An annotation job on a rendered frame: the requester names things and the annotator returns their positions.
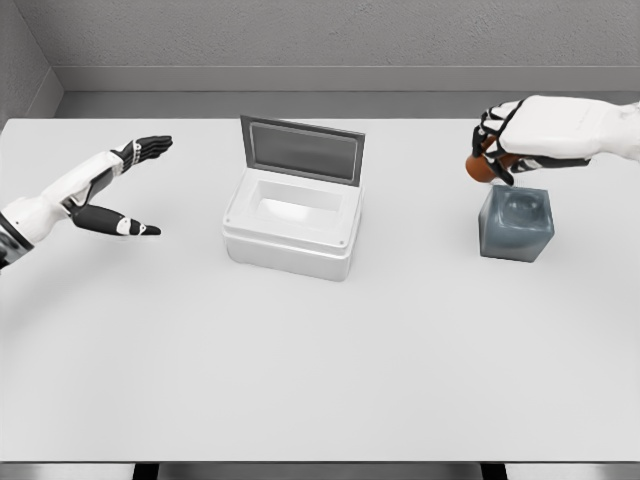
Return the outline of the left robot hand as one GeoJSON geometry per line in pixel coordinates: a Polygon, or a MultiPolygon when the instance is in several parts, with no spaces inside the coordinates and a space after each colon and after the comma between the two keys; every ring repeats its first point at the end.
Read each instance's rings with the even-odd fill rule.
{"type": "Polygon", "coordinates": [[[132,167],[156,159],[173,145],[169,135],[133,139],[100,152],[47,187],[42,195],[62,208],[81,229],[112,236],[158,236],[161,229],[119,212],[92,205],[92,199],[132,167]]]}

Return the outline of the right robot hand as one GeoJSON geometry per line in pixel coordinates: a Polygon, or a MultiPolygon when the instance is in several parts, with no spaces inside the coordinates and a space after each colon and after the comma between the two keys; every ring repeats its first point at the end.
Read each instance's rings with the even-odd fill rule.
{"type": "Polygon", "coordinates": [[[470,155],[478,156],[481,144],[495,137],[484,155],[489,161],[518,155],[509,169],[513,179],[538,169],[585,167],[604,151],[603,127],[615,108],[601,100],[563,96],[532,95],[504,102],[482,113],[470,155]]]}

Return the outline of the brown rounded object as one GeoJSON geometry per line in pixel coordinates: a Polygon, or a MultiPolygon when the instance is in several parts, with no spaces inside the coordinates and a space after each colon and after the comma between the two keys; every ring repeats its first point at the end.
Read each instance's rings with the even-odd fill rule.
{"type": "Polygon", "coordinates": [[[465,163],[468,174],[476,181],[489,183],[500,179],[509,186],[514,185],[514,179],[509,169],[520,157],[514,154],[504,154],[496,160],[489,161],[484,155],[486,149],[496,141],[495,137],[487,138],[480,146],[479,155],[470,155],[465,163]]]}

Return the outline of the grey cube holder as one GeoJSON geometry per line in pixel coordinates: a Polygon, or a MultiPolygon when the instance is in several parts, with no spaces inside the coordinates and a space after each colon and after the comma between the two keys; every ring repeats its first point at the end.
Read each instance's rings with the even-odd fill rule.
{"type": "Polygon", "coordinates": [[[481,256],[534,262],[555,234],[548,191],[493,185],[478,227],[481,256]]]}

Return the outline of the white box with open lid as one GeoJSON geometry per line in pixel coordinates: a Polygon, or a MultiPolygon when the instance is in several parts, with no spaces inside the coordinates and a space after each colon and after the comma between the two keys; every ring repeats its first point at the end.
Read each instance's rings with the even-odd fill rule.
{"type": "Polygon", "coordinates": [[[345,280],[364,204],[364,134],[247,115],[240,122],[246,168],[222,220],[229,257],[345,280]]]}

